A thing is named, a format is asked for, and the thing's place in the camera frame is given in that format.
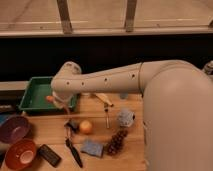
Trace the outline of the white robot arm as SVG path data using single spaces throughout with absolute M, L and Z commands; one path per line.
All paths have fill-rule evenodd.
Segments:
M 66 62 L 51 81 L 56 104 L 77 93 L 140 93 L 147 171 L 213 171 L 213 80 L 182 60 L 83 74 Z

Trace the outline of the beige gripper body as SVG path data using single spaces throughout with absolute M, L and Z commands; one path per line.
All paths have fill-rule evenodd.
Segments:
M 54 104 L 57 108 L 59 108 L 59 109 L 64 109 L 65 112 L 66 112 L 68 115 L 70 115 L 70 110 L 69 110 L 69 107 L 68 107 L 68 105 L 67 105 L 66 103 L 61 102 L 61 101 L 59 101 L 57 98 L 54 97 L 53 104 Z

